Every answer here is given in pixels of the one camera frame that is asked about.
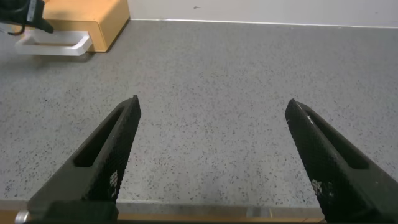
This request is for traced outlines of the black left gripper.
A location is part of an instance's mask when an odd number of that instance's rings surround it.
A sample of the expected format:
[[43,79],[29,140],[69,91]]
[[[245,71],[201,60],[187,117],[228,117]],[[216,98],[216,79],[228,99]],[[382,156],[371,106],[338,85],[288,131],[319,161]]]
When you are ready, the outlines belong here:
[[1,0],[1,23],[35,25],[36,28],[52,34],[53,27],[43,19],[43,0]]

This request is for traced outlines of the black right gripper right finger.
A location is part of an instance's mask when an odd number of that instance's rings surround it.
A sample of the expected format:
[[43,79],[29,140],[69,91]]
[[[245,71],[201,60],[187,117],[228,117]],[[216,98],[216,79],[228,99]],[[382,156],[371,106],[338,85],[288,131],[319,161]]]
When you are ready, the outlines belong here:
[[285,119],[328,223],[397,222],[396,180],[307,105]]

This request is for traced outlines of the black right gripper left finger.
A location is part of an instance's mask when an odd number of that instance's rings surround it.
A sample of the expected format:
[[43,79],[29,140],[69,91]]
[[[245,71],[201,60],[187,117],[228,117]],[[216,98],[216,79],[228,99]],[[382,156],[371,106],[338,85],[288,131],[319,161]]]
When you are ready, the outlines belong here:
[[139,120],[139,99],[119,103],[27,204],[30,223],[115,223]]

